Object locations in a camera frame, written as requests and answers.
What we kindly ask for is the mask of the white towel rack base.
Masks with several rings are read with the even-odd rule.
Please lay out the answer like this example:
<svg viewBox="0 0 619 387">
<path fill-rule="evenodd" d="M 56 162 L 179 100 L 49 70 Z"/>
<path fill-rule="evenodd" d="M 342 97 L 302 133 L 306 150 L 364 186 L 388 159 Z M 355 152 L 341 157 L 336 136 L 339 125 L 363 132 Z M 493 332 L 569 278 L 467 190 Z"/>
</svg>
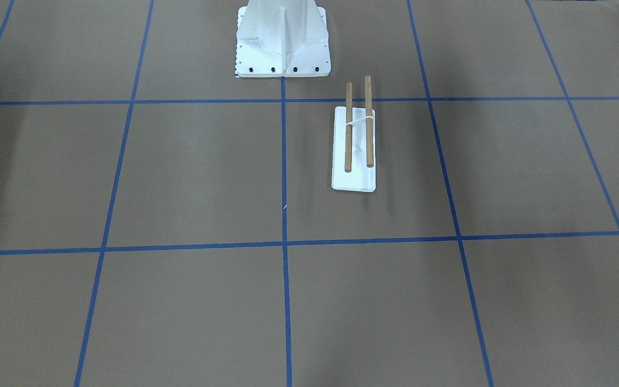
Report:
<svg viewBox="0 0 619 387">
<path fill-rule="evenodd" d="M 347 159 L 347 123 L 346 107 L 334 109 L 333 152 L 331 187 L 334 190 L 374 192 L 376 190 L 376 156 L 373 157 L 373 167 L 368 166 L 368 144 L 372 152 L 376 152 L 376 111 L 366 115 L 366 109 L 354 107 L 352 109 L 352 147 L 351 169 L 346 171 Z M 371 118 L 372 139 L 368 141 L 366 124 Z"/>
</svg>

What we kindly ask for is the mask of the wooden rack rod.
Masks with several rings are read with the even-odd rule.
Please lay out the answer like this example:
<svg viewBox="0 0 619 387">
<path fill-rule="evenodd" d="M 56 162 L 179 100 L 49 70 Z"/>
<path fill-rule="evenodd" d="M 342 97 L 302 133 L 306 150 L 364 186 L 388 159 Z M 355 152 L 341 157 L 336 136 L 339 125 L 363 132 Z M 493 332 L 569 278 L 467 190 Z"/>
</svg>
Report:
<svg viewBox="0 0 619 387">
<path fill-rule="evenodd" d="M 372 108 L 372 78 L 370 75 L 364 77 L 364 111 L 365 111 L 365 143 L 366 143 L 366 166 L 375 166 L 375 147 L 374 147 L 374 119 Z"/>
<path fill-rule="evenodd" d="M 353 83 L 346 84 L 346 157 L 344 158 L 344 171 L 352 171 L 352 147 L 353 147 Z"/>
</svg>

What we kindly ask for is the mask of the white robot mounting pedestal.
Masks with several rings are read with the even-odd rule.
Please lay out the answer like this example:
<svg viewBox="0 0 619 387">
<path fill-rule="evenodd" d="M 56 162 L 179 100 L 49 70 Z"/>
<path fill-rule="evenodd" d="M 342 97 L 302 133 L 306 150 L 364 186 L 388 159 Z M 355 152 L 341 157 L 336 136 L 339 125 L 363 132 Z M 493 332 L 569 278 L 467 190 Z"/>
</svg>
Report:
<svg viewBox="0 0 619 387">
<path fill-rule="evenodd" d="M 250 1 L 238 9 L 236 22 L 235 76 L 331 73 L 327 13 L 315 1 Z"/>
</svg>

